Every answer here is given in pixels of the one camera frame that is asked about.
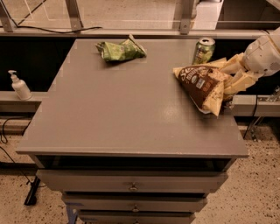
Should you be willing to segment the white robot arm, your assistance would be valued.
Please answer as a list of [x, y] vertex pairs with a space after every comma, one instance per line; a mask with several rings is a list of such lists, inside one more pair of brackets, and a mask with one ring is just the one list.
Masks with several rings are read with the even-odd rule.
[[257, 38], [244, 52], [229, 59], [220, 71], [234, 76], [225, 84], [225, 101], [252, 87], [260, 78], [279, 72], [280, 27], [270, 34]]

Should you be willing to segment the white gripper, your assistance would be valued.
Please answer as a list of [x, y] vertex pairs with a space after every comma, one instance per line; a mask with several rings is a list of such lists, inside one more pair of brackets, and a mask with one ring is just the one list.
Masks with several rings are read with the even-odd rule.
[[271, 76], [280, 71], [280, 35], [261, 36], [248, 45], [243, 53], [236, 54], [220, 69], [225, 74], [234, 74], [224, 87], [223, 100], [253, 86], [258, 81], [254, 73]]

